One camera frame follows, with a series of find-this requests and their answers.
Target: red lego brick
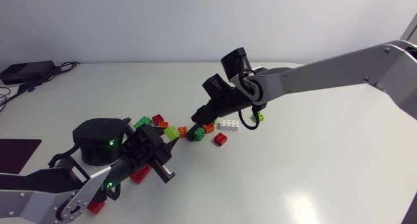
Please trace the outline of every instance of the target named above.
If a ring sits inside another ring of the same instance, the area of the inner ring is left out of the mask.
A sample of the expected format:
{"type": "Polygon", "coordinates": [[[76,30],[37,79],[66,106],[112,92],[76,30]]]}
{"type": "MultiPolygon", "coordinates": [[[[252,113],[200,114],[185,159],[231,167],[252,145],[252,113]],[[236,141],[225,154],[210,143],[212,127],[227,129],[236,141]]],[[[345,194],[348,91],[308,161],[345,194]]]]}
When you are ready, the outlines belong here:
{"type": "Polygon", "coordinates": [[[159,124],[159,122],[164,122],[165,120],[161,115],[158,114],[156,116],[153,116],[152,121],[157,126],[159,124]]]}
{"type": "Polygon", "coordinates": [[[96,201],[91,201],[89,206],[87,207],[94,214],[98,214],[99,211],[103,208],[106,202],[97,203],[96,201]]]}
{"type": "Polygon", "coordinates": [[[136,171],[134,174],[130,175],[130,179],[137,182],[138,184],[142,182],[144,177],[151,171],[152,167],[150,165],[145,165],[144,168],[136,171]]]}
{"type": "Polygon", "coordinates": [[[214,124],[212,122],[210,124],[208,124],[208,125],[203,125],[203,128],[204,128],[204,131],[206,133],[211,133],[215,129],[214,124]]]}
{"type": "Polygon", "coordinates": [[[180,132],[180,137],[187,137],[187,126],[178,127],[178,132],[180,132]]]}
{"type": "Polygon", "coordinates": [[[219,133],[214,137],[214,142],[217,143],[219,146],[223,146],[227,142],[227,136],[219,133]]]}
{"type": "Polygon", "coordinates": [[[169,123],[168,122],[159,122],[158,127],[168,128],[169,123]]]}

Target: dark green lego brick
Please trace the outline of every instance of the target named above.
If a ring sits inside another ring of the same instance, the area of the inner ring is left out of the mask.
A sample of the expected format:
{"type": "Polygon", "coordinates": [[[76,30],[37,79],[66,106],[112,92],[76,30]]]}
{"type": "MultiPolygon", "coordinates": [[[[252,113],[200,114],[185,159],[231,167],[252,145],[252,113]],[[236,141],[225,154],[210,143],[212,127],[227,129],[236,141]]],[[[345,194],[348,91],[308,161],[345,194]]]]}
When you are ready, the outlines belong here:
{"type": "Polygon", "coordinates": [[[206,133],[204,132],[204,129],[202,127],[199,127],[195,132],[194,132],[194,139],[196,141],[200,141],[204,138],[204,135],[206,135],[206,133]]]}
{"type": "MultiPolygon", "coordinates": [[[[259,122],[261,122],[261,121],[263,121],[263,120],[265,119],[265,117],[262,115],[262,113],[261,113],[261,112],[258,112],[258,116],[259,116],[259,122]]],[[[253,114],[252,114],[252,120],[253,120],[254,122],[256,122],[256,120],[255,120],[255,115],[253,115],[253,114]]]]}
{"type": "Polygon", "coordinates": [[[133,127],[137,129],[138,127],[141,127],[143,125],[150,125],[152,123],[152,119],[149,117],[142,117],[133,127]]]}
{"type": "Polygon", "coordinates": [[[164,129],[164,133],[168,136],[168,139],[171,141],[180,137],[180,132],[178,132],[175,126],[170,126],[164,129]]]}

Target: white wall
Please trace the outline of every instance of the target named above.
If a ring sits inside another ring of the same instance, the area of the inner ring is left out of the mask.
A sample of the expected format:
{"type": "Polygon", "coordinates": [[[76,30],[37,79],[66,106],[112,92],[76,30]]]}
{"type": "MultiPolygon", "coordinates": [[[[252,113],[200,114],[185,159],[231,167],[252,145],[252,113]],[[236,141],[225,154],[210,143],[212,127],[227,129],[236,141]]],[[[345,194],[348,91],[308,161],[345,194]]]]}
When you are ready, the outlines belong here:
{"type": "Polygon", "coordinates": [[[0,0],[0,69],[12,63],[310,63],[398,39],[416,0],[0,0]]]}

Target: black power adapter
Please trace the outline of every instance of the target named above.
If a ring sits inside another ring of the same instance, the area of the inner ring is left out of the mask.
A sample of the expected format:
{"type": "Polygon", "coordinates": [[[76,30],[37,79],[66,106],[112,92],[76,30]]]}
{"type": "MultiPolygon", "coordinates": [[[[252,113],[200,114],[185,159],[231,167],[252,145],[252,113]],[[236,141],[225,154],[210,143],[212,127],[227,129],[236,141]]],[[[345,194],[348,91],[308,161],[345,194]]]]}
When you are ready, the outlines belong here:
{"type": "Polygon", "coordinates": [[[12,64],[0,74],[5,85],[37,81],[50,75],[56,69],[52,61],[12,64]]]}

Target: black mat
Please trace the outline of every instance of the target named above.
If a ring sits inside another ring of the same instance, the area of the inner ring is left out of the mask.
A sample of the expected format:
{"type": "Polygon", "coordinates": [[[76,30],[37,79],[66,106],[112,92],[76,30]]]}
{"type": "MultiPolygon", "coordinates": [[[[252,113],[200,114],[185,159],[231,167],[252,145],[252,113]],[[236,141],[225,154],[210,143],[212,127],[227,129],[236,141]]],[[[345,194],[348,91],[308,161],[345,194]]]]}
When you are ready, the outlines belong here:
{"type": "Polygon", "coordinates": [[[40,142],[40,139],[0,139],[0,173],[18,175],[40,142]]]}

